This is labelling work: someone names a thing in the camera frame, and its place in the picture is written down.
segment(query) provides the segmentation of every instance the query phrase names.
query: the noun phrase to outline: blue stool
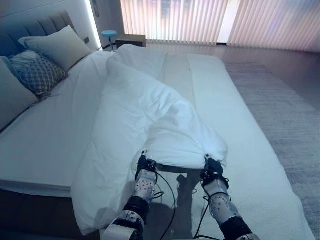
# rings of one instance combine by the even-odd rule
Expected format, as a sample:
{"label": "blue stool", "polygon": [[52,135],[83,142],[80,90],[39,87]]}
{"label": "blue stool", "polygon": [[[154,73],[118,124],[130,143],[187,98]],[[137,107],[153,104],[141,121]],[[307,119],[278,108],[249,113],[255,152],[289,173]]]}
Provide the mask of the blue stool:
{"label": "blue stool", "polygon": [[117,36],[117,32],[113,31],[113,30],[105,30],[105,31],[102,31],[101,34],[104,37],[109,37],[109,42],[110,42],[110,45],[112,47],[112,51],[114,51],[114,45],[112,43],[111,37]]}

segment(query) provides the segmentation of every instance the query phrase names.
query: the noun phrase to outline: white duvet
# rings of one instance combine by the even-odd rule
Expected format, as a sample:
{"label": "white duvet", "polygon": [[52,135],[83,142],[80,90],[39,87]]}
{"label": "white duvet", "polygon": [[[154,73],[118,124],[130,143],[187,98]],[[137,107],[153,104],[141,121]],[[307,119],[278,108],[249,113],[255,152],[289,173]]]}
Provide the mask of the white duvet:
{"label": "white duvet", "polygon": [[132,194],[128,176],[142,150],[163,165],[201,169],[205,154],[226,165],[221,137],[156,80],[164,60],[163,53],[124,45],[107,62],[91,139],[71,187],[84,235],[108,225]]}

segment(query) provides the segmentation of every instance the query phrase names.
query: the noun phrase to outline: bed frame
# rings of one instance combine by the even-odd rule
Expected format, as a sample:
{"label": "bed frame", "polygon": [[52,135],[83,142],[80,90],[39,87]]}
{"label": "bed frame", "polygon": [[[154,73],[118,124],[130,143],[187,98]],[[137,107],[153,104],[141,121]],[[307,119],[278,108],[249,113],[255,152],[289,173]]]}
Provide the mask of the bed frame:
{"label": "bed frame", "polygon": [[[18,40],[22,37],[43,37],[70,25],[75,26],[66,10],[40,20],[11,27],[0,33],[0,56],[10,57],[26,50]],[[99,232],[82,236],[74,216],[72,200],[68,197],[50,197],[21,194],[0,189],[1,230],[30,234],[73,238],[99,239]]]}
{"label": "bed frame", "polygon": [[18,25],[8,32],[0,34],[0,56],[10,57],[26,50],[18,40],[22,37],[44,37],[54,34],[70,25],[75,26],[66,10],[59,11],[46,18],[35,20],[26,25]]}

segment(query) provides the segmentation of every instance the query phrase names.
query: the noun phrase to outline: wall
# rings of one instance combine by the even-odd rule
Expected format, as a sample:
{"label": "wall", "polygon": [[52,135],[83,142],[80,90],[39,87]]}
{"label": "wall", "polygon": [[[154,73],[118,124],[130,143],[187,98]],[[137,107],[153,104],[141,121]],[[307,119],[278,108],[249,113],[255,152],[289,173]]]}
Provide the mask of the wall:
{"label": "wall", "polygon": [[97,30],[92,27],[92,10],[88,10],[90,4],[86,1],[89,0],[0,0],[0,31],[67,10],[79,37],[89,37],[88,47],[97,50],[101,45],[96,41]]}
{"label": "wall", "polygon": [[124,22],[122,18],[121,1],[120,0],[91,0],[91,7],[93,9],[94,20],[98,29],[98,34],[103,47],[109,44],[109,39],[103,37],[101,32],[103,30],[114,30],[117,35],[125,33]]}

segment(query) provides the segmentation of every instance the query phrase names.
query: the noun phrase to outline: black cable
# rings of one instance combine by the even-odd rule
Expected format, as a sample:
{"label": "black cable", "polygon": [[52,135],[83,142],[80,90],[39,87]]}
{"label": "black cable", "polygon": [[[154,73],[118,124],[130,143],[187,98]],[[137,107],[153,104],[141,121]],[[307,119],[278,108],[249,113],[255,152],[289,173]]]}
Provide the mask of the black cable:
{"label": "black cable", "polygon": [[158,199],[158,198],[161,198],[163,195],[165,194],[164,191],[160,191],[160,192],[157,192],[152,199]]}
{"label": "black cable", "polygon": [[173,209],[173,214],[172,214],[172,218],[171,218],[171,221],[169,223],[169,226],[166,228],[166,230],[164,231],[164,233],[162,234],[160,240],[162,240],[164,238],[164,236],[166,235],[167,231],[169,230],[169,228],[171,227],[171,224],[172,222],[174,221],[174,218],[175,218],[175,215],[176,215],[176,197],[175,197],[175,193],[174,191],[172,190],[172,187],[170,186],[170,184],[168,183],[168,181],[163,177],[161,176],[158,172],[156,173],[157,175],[159,175],[165,182],[166,184],[169,186],[171,192],[172,192],[172,196],[173,196],[173,202],[174,202],[174,209]]}
{"label": "black cable", "polygon": [[208,201],[208,204],[206,205],[206,208],[205,208],[205,210],[204,210],[204,213],[203,213],[202,216],[201,216],[198,229],[196,230],[196,234],[194,235],[193,239],[197,239],[197,236],[198,236],[198,233],[199,233],[199,231],[200,231],[200,227],[201,227],[202,221],[204,220],[204,217],[205,217],[205,215],[206,215],[206,212],[207,212],[207,210],[208,210],[208,208],[209,208],[210,202],[209,202],[209,200],[207,200],[207,201]]}
{"label": "black cable", "polygon": [[157,187],[159,188],[160,192],[162,192],[162,189],[161,189],[161,187],[159,186],[159,184],[157,183],[156,185],[157,185]]}
{"label": "black cable", "polygon": [[210,237],[210,236],[203,236],[203,235],[196,236],[196,237],[194,237],[193,239],[199,239],[199,238],[203,238],[203,239],[212,239],[212,240],[219,240],[219,239],[214,238],[214,237]]}
{"label": "black cable", "polygon": [[206,205],[206,208],[204,210],[204,213],[200,219],[200,223],[199,223],[199,226],[198,226],[198,229],[196,230],[196,234],[194,235],[193,239],[199,239],[199,238],[204,238],[204,239],[212,239],[212,240],[219,240],[217,238],[214,238],[214,237],[210,237],[210,236],[204,236],[204,235],[198,235],[199,231],[200,231],[200,227],[201,227],[201,224],[202,224],[202,221],[204,220],[204,217],[206,215],[206,212],[209,208],[209,205],[210,205],[210,198],[207,197],[207,196],[204,196],[203,197],[204,200],[206,200],[208,202],[208,204]]}

